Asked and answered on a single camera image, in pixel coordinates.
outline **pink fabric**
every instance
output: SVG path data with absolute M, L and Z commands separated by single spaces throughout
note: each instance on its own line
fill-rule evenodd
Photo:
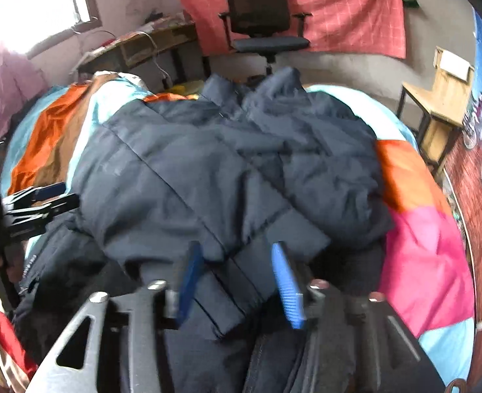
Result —
M 24 103 L 47 88 L 42 72 L 26 56 L 0 47 L 0 138 Z
M 195 21 L 203 54 L 228 53 L 217 14 L 228 9 L 226 0 L 181 0 Z M 289 0 L 291 13 L 311 12 L 305 37 L 311 51 L 374 53 L 405 58 L 402 0 Z M 290 35 L 297 33 L 292 21 Z M 233 34 L 232 39 L 246 38 Z
M 455 220 L 434 207 L 391 211 L 379 290 L 419 337 L 474 315 L 474 290 Z

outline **checkered cloth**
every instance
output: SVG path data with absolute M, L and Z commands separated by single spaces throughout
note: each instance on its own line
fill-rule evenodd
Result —
M 205 55 L 228 53 L 218 13 L 228 10 L 226 0 L 181 0 L 195 20 Z M 291 13 L 311 12 L 305 37 L 311 51 L 374 53 L 404 59 L 406 43 L 402 0 L 289 0 Z M 297 33 L 292 20 L 289 35 Z M 233 34 L 232 39 L 246 38 Z

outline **chair armrest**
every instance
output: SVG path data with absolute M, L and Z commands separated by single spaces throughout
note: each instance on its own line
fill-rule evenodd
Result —
M 311 13 L 308 12 L 301 12 L 301 13 L 296 13 L 293 14 L 294 18 L 299 19 L 299 24 L 298 24 L 298 36 L 302 37 L 304 32 L 305 32 L 305 18 L 307 16 L 313 16 Z
M 232 50 L 232 40 L 230 38 L 230 30 L 228 29 L 228 17 L 230 16 L 229 12 L 222 12 L 219 13 L 219 18 L 222 20 L 222 25 L 224 27 L 224 35 L 226 35 L 226 42 L 228 44 L 228 49 Z

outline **chair seat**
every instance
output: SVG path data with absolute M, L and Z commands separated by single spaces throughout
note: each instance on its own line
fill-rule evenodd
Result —
M 232 46 L 239 53 L 276 54 L 307 48 L 310 41 L 296 36 L 272 36 L 233 40 Z
M 424 88 L 403 82 L 403 88 L 408 95 L 433 118 L 441 119 L 449 124 L 461 127 L 463 113 L 456 108 L 446 106 L 434 93 Z

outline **white wall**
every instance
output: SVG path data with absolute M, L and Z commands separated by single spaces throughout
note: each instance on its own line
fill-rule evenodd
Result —
M 97 6 L 103 22 L 99 30 L 110 31 L 116 36 L 134 31 L 143 25 L 145 18 L 153 9 L 165 14 L 182 10 L 179 0 L 97 0 Z M 38 54 L 32 62 L 43 70 L 50 84 L 68 84 L 70 83 L 69 72 L 82 54 L 97 48 L 110 38 L 112 38 L 111 35 L 104 32 L 88 31 Z M 198 55 L 197 46 L 192 47 L 189 44 L 182 48 L 182 57 L 188 58 L 192 53 Z M 173 69 L 167 55 L 160 56 L 159 64 L 169 73 L 174 73 L 171 72 Z M 152 90 L 160 88 L 161 76 L 153 63 L 141 65 L 134 70 L 134 73 L 144 77 Z
M 130 0 L 97 0 L 103 29 L 119 36 L 142 25 L 153 8 L 164 13 L 181 10 L 179 0 L 138 0 L 134 7 Z M 407 30 L 407 59 L 397 60 L 380 55 L 329 54 L 295 52 L 278 56 L 277 65 L 292 65 L 303 72 L 306 82 L 335 82 L 358 88 L 367 93 L 398 98 L 401 82 L 430 87 L 434 77 L 432 66 L 436 46 L 446 48 L 474 62 L 472 9 L 467 0 L 418 0 L 419 9 L 405 9 Z M 43 69 L 53 84 L 69 82 L 68 73 L 83 51 L 97 47 L 110 38 L 105 33 L 88 32 L 71 38 L 36 56 L 33 62 Z M 189 78 L 201 74 L 201 60 L 197 45 L 188 44 L 181 50 Z M 161 66 L 173 72 L 167 55 L 159 58 Z M 265 60 L 257 55 L 224 55 L 211 58 L 213 72 L 229 78 L 245 78 L 264 72 Z M 152 91 L 160 89 L 160 75 L 151 63 L 135 73 L 142 76 Z

